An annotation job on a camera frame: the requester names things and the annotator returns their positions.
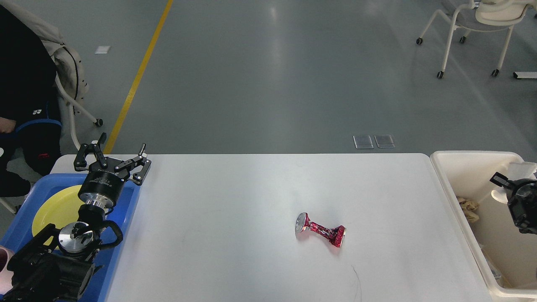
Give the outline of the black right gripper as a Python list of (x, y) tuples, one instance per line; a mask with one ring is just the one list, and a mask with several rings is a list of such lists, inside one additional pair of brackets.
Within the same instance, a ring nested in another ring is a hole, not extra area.
[(509, 180), (495, 172), (490, 182), (508, 191), (508, 208), (514, 225), (522, 234), (537, 233), (537, 183), (535, 180)]

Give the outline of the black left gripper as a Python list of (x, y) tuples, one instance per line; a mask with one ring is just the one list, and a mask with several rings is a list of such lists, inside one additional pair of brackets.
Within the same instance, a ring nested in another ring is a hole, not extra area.
[[(107, 134), (102, 133), (95, 143), (82, 144), (73, 161), (73, 168), (77, 172), (89, 171), (79, 189), (79, 199), (100, 208), (113, 208), (127, 180), (137, 186), (143, 184), (150, 170), (151, 161), (145, 153), (145, 143), (141, 145), (138, 155), (129, 160), (106, 159), (101, 148), (106, 138)], [(88, 164), (86, 160), (90, 154), (95, 158), (92, 164)]]

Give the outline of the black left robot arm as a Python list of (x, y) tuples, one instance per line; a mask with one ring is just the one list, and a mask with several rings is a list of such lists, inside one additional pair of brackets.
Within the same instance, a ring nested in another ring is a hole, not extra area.
[(128, 160), (105, 156), (106, 140), (83, 143), (75, 173), (38, 180), (1, 239), (2, 302), (101, 302), (119, 261), (139, 189), (146, 146)]

